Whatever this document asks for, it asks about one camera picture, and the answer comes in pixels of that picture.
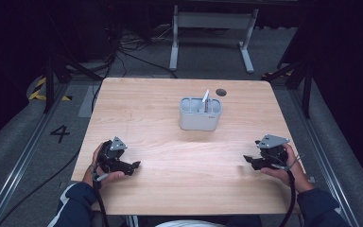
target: table top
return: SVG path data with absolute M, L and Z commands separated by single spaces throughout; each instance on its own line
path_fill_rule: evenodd
M 227 95 L 217 96 L 219 88 Z M 182 130 L 181 99 L 207 89 L 223 106 L 216 130 Z M 296 150 L 268 82 L 105 79 L 72 180 L 82 179 L 101 142 L 118 136 L 128 146 L 121 161 L 141 164 L 101 189 L 108 214 L 284 214 L 289 188 L 243 158 L 260 157 L 254 141 L 265 134 L 289 138 Z

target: person's arm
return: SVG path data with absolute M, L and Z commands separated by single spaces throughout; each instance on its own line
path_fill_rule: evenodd
M 91 205 L 96 201 L 93 189 L 92 170 L 101 146 L 102 144 L 95 150 L 92 164 L 86 169 L 82 182 L 68 186 L 60 196 L 57 215 L 49 223 L 49 227 L 91 226 L 93 219 Z M 103 173 L 100 167 L 97 168 L 97 172 L 98 174 Z M 112 172 L 101 182 L 101 185 L 104 187 L 108 183 L 123 176 L 125 176 L 123 172 Z
M 290 171 L 293 173 L 295 187 L 299 193 L 297 203 L 302 210 L 304 226 L 349 226 L 341 215 L 335 211 L 335 209 L 339 207 L 338 202 L 330 193 L 315 188 L 314 185 L 307 180 L 300 163 L 295 163 L 296 156 L 292 147 L 288 144 L 284 144 L 284 148 L 288 155 L 287 165 L 291 166 Z M 289 186 L 288 175 L 284 170 L 261 168 L 261 172 L 271 177 L 278 178 Z

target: metal track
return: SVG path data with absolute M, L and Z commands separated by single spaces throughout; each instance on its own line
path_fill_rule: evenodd
M 350 204 L 348 203 L 346 196 L 343 193 L 341 185 L 336 177 L 334 170 L 332 169 L 331 164 L 328 161 L 322 145 L 320 144 L 320 140 L 314 130 L 314 127 L 312 126 L 311 121 L 307 119 L 303 113 L 302 102 L 300 101 L 299 94 L 296 90 L 289 90 L 289 93 L 300 115 L 300 119 L 305 125 L 308 135 L 315 148 L 315 155 L 317 157 L 318 163 L 320 164 L 320 170 L 322 171 L 322 174 L 326 179 L 332 195 L 334 195 L 335 199 L 340 204 L 341 215 L 351 226 L 358 226 L 358 222 L 354 216 L 353 210 L 350 207 Z
M 67 87 L 68 84 L 60 84 L 57 86 L 58 89 L 55 94 L 55 100 L 57 101 L 54 102 L 53 106 L 51 107 L 51 110 L 48 113 L 43 114 L 43 116 L 41 117 L 36 129 L 34 130 L 30 139 L 28 140 L 28 143 L 26 144 L 26 147 L 23 150 L 19 160 L 17 161 L 13 170 L 10 172 L 9 176 L 7 177 L 4 186 L 0 191 L 0 217 L 4 212 L 6 206 L 8 205 L 8 202 L 11 196 L 13 195 L 14 190 L 19 184 L 20 180 L 22 179 L 23 174 L 25 173 L 26 168 L 38 146 L 38 143 L 44 132 L 44 129 L 46 128 L 46 125 L 51 119 L 53 112 L 55 112 L 55 109 L 59 104 L 58 100 L 61 100 L 61 98 L 64 96 Z

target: metal desk leg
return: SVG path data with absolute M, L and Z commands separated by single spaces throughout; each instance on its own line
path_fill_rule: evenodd
M 246 70 L 249 74 L 254 72 L 254 68 L 252 66 L 249 51 L 247 50 L 247 47 L 249 46 L 249 41 L 250 41 L 251 34 L 252 34 L 252 31 L 255 26 L 255 21 L 256 21 L 257 15 L 258 15 L 258 9 L 255 9 L 251 14 L 251 19 L 250 19 L 249 25 L 247 27 L 246 40 L 244 41 L 244 43 L 243 42 L 239 43 L 241 56 L 243 57 L 244 64 L 246 65 Z
M 179 41 L 178 41 L 178 6 L 175 6 L 173 13 L 173 44 L 170 54 L 169 69 L 175 71 L 178 67 Z

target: white plastic container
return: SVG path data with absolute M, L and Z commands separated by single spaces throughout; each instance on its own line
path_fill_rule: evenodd
M 222 103 L 208 98 L 207 106 L 202 97 L 184 97 L 180 104 L 180 127 L 183 130 L 214 131 L 222 114 Z

